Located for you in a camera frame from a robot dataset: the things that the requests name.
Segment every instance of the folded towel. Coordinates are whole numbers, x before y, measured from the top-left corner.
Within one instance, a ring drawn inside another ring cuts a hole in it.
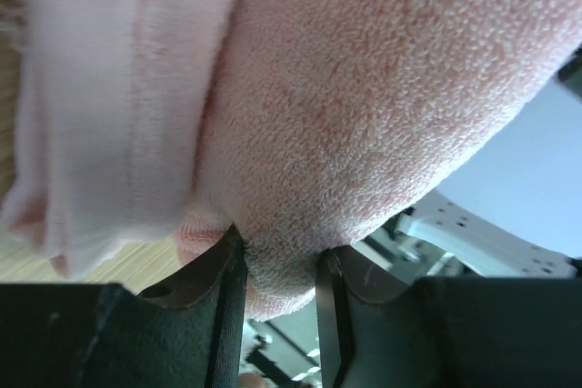
[[[582,40],[582,0],[28,2],[9,228],[76,277],[178,227],[187,262],[234,222],[258,319],[307,302],[323,250],[434,188]]]

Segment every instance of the towel fold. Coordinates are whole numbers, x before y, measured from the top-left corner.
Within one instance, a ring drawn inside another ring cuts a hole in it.
[[[582,0],[28,0],[3,216],[73,277],[234,222],[247,311],[411,205],[582,41]]]

